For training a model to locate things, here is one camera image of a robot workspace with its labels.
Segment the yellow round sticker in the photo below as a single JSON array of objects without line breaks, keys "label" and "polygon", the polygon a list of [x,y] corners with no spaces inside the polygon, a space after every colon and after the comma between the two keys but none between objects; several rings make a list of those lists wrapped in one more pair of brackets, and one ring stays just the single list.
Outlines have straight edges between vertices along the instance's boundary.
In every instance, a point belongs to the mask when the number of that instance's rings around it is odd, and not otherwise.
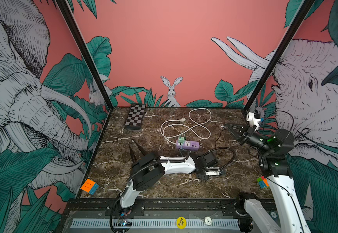
[{"label": "yellow round sticker", "polygon": [[178,218],[177,218],[177,221],[176,221],[176,226],[177,226],[177,228],[179,228],[179,229],[184,229],[184,228],[186,228],[186,226],[187,226],[187,221],[186,221],[185,217],[183,217],[183,216],[178,217]]}]

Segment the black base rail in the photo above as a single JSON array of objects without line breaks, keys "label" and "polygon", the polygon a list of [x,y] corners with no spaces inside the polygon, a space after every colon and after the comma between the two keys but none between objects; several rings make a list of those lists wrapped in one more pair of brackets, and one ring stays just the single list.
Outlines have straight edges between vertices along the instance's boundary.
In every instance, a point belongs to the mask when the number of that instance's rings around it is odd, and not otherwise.
[{"label": "black base rail", "polygon": [[[111,198],[80,198],[72,199],[66,205],[65,212],[94,211],[102,216],[109,216],[115,199]],[[148,216],[149,213],[215,213],[223,216],[240,217],[235,207],[235,199],[147,199],[138,198],[128,216]]]}]

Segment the green charger plug adapter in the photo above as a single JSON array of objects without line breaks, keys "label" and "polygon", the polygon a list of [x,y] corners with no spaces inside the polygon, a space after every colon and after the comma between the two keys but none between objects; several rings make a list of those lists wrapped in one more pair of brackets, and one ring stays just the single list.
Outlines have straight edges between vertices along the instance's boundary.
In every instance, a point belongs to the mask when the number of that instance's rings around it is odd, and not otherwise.
[{"label": "green charger plug adapter", "polygon": [[178,137],[178,143],[183,144],[185,142],[185,136]]}]

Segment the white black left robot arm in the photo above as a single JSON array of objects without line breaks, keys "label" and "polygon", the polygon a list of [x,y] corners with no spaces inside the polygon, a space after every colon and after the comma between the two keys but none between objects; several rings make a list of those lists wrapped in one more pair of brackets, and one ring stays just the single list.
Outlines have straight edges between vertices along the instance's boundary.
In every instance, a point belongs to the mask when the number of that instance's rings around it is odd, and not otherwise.
[{"label": "white black left robot arm", "polygon": [[119,205],[126,209],[134,205],[142,191],[154,186],[163,176],[170,174],[196,174],[201,180],[223,174],[212,152],[203,155],[187,152],[184,157],[165,157],[153,151],[134,162],[125,189],[119,195]]}]

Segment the purple power strip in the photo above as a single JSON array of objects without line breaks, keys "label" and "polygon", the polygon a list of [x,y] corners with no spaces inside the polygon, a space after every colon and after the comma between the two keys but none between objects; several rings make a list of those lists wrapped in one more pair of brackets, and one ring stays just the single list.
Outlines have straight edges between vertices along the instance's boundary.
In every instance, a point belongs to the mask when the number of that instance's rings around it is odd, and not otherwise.
[{"label": "purple power strip", "polygon": [[179,142],[177,140],[176,141],[176,148],[177,149],[198,151],[199,148],[200,148],[200,144],[197,141],[187,141],[187,140],[185,140],[184,142]]}]

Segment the multicolour puzzle cube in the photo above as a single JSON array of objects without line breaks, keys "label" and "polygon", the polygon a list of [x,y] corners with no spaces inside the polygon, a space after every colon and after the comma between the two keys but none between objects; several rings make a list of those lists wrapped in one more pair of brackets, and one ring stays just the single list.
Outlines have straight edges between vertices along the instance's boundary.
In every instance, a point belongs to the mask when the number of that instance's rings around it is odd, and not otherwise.
[{"label": "multicolour puzzle cube", "polygon": [[258,184],[259,184],[259,186],[260,186],[261,189],[269,187],[267,179],[264,176],[261,176],[261,177],[257,178],[257,182],[258,182]]}]

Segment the orange blue puzzle cube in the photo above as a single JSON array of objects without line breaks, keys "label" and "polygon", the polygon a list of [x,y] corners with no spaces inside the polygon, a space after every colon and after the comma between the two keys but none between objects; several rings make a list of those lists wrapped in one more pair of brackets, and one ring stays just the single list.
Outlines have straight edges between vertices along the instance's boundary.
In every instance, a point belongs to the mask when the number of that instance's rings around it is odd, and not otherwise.
[{"label": "orange blue puzzle cube", "polygon": [[87,192],[90,195],[93,195],[98,188],[99,185],[90,179],[87,179],[81,186],[81,190]]}]

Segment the black white checkerboard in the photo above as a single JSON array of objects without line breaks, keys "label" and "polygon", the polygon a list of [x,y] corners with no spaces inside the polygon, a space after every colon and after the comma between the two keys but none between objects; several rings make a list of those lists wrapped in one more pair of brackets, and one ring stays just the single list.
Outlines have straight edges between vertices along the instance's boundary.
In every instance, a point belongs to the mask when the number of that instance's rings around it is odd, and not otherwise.
[{"label": "black white checkerboard", "polygon": [[146,105],[131,104],[128,116],[124,123],[124,128],[127,130],[141,130],[142,122],[146,112]]}]

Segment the white slotted rail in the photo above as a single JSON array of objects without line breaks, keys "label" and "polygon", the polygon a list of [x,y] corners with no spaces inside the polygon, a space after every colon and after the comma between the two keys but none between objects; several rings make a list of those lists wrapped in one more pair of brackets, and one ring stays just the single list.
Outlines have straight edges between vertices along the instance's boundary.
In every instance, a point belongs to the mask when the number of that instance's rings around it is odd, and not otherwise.
[{"label": "white slotted rail", "polygon": [[[136,218],[128,219],[126,224],[117,223],[113,220],[113,225],[115,229],[122,228],[131,228],[131,229],[177,229],[176,226],[177,219],[154,219],[154,218]],[[200,229],[200,228],[209,228],[209,229],[226,229],[226,230],[238,230],[238,220],[237,219],[212,219],[211,223],[206,223],[201,219],[189,219],[186,218],[188,229]],[[98,218],[75,218],[73,219],[71,229],[109,229],[110,223],[108,219],[98,219]]]}]

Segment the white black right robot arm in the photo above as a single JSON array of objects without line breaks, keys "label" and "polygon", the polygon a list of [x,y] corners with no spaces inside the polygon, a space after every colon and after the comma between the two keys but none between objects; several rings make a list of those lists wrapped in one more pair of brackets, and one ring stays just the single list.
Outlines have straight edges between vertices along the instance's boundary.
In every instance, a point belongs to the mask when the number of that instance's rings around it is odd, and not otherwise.
[{"label": "white black right robot arm", "polygon": [[257,149],[259,167],[265,177],[263,183],[269,185],[272,191],[280,219],[276,223],[254,194],[240,192],[235,211],[240,216],[249,217],[239,222],[240,230],[249,233],[251,226],[256,224],[262,233],[309,233],[292,171],[285,158],[294,147],[293,134],[289,130],[278,129],[269,138],[264,138],[257,132],[256,126],[228,123],[226,127],[241,145],[248,144]]}]

